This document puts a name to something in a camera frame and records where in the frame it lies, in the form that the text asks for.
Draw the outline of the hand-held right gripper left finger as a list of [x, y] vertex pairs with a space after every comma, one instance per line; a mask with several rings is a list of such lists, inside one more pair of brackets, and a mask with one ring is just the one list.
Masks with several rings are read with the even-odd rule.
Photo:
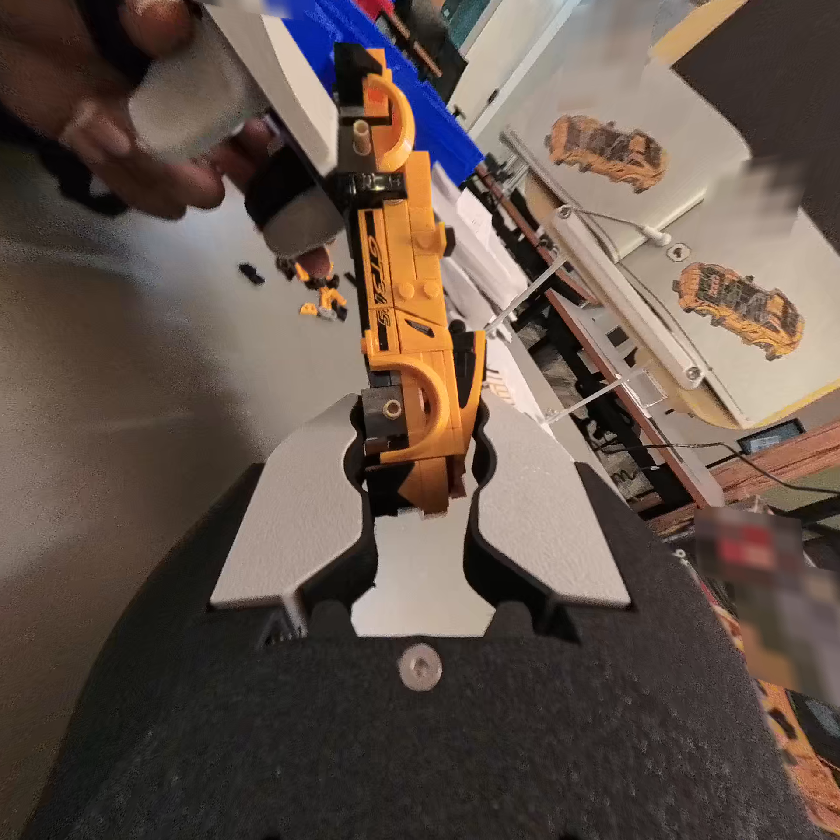
[[278, 607], [303, 636], [322, 602], [352, 612], [378, 567], [362, 438], [361, 398], [349, 394], [281, 440], [248, 502], [211, 607]]

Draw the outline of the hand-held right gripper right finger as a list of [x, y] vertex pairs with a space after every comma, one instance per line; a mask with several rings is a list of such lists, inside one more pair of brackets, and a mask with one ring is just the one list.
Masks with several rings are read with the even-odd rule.
[[631, 597], [578, 463], [536, 421], [495, 394], [476, 415], [465, 560], [492, 564], [561, 603], [628, 607]]

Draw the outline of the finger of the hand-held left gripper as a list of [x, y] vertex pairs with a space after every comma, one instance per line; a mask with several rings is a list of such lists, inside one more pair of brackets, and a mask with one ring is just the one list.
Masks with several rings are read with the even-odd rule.
[[210, 83], [208, 142], [225, 140], [248, 119], [273, 112], [315, 171], [332, 173], [338, 165], [338, 111], [286, 22], [205, 7], [202, 23], [213, 30], [208, 55], [220, 72], [220, 80]]

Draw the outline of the orange lego car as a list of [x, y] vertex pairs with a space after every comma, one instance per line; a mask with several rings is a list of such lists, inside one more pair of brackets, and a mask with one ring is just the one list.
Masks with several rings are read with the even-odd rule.
[[455, 231], [433, 210], [432, 162], [415, 149], [411, 104], [385, 52], [338, 43], [333, 101], [343, 213], [360, 301], [364, 486], [375, 517], [446, 513], [466, 491], [466, 456], [487, 338], [450, 322], [442, 261]]

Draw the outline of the pile of loose lego pieces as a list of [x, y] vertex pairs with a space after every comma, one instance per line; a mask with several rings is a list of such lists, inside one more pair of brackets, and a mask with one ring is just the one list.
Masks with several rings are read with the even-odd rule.
[[330, 265], [330, 273], [326, 277], [312, 276], [298, 261], [278, 259], [276, 267], [289, 282], [295, 281], [317, 293], [317, 300], [301, 304], [301, 316], [330, 322], [346, 321], [349, 306], [340, 291], [340, 280], [333, 271], [333, 264]]

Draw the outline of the blue plastic bin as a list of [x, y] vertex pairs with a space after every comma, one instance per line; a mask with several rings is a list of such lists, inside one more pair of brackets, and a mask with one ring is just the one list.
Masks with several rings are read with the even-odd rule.
[[385, 64], [394, 83], [406, 95], [415, 118], [415, 147], [427, 151], [431, 161], [444, 169], [449, 180], [462, 185], [483, 161], [483, 154], [448, 111], [436, 91], [421, 81], [417, 70], [401, 51], [351, 1], [269, 1], [271, 14], [281, 17], [321, 84], [332, 92], [336, 80], [333, 48], [355, 43], [383, 48]]

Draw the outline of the white paper bag pile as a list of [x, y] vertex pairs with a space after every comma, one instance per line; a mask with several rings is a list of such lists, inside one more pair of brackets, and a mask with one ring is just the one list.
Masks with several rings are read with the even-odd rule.
[[[526, 291], [530, 281], [510, 257], [490, 212], [475, 195], [451, 181], [439, 162], [433, 164], [431, 179], [435, 218], [455, 233], [452, 254], [440, 265], [448, 320], [463, 321], [468, 331], [483, 330]], [[507, 316], [488, 334], [489, 391], [551, 434], [513, 357], [511, 340], [511, 316]]]

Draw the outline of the open instruction booklet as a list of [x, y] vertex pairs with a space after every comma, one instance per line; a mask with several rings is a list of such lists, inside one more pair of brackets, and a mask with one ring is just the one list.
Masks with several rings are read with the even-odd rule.
[[801, 209], [794, 178], [751, 161], [730, 122], [654, 60], [627, 81], [562, 67], [506, 127], [557, 133], [560, 118], [583, 115], [629, 130], [688, 124], [703, 151], [726, 159], [703, 200], [666, 228], [680, 267], [628, 260], [707, 367], [724, 427], [758, 427], [837, 389], [838, 256]]

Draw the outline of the dark grey panel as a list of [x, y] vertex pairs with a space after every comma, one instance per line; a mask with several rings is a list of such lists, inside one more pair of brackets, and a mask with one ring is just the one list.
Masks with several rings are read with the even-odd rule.
[[799, 170], [804, 210], [838, 251], [839, 2], [747, 2], [675, 69], [755, 158]]

